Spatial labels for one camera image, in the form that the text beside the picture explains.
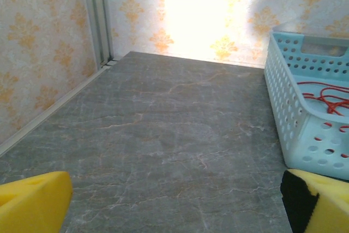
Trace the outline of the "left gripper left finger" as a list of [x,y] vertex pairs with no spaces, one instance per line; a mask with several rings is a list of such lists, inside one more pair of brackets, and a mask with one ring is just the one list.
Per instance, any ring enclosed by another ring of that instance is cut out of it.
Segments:
[[0,185],[0,233],[59,233],[73,196],[69,173]]

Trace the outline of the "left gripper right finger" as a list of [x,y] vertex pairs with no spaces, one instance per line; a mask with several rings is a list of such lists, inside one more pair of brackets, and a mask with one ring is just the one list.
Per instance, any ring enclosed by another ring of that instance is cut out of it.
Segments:
[[292,233],[349,233],[349,183],[288,169],[280,191]]

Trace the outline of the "blue plastic basket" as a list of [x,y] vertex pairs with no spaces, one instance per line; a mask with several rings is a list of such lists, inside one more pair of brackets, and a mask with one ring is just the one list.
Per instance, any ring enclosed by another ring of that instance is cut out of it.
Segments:
[[286,166],[349,180],[349,39],[273,31],[264,75]]

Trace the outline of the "aluminium table edge rail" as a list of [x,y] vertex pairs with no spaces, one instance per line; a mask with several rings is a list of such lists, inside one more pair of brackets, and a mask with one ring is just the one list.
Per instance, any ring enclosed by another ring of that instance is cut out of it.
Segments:
[[32,121],[30,121],[27,125],[25,125],[22,129],[16,132],[13,136],[7,139],[0,145],[0,157],[6,154],[10,149],[12,149],[16,144],[18,144],[27,134],[33,131],[37,126],[39,126],[42,122],[44,122],[47,118],[49,118],[52,114],[54,114],[57,110],[59,110],[63,105],[65,105],[68,101],[73,99],[79,92],[81,92],[84,88],[86,88],[90,83],[96,80],[104,71],[110,69],[115,64],[118,63],[118,60],[112,59],[107,62],[105,65],[101,67],[101,69],[90,76],[88,79],[84,80],[82,83],[77,85],[74,89],[69,91],[66,95],[62,96],[59,100],[57,100],[53,105],[51,105],[47,110],[42,112]]

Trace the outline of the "aluminium frame post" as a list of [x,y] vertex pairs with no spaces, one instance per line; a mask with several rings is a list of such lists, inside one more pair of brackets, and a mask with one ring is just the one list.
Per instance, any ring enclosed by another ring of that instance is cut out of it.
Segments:
[[97,67],[114,60],[108,0],[86,0]]

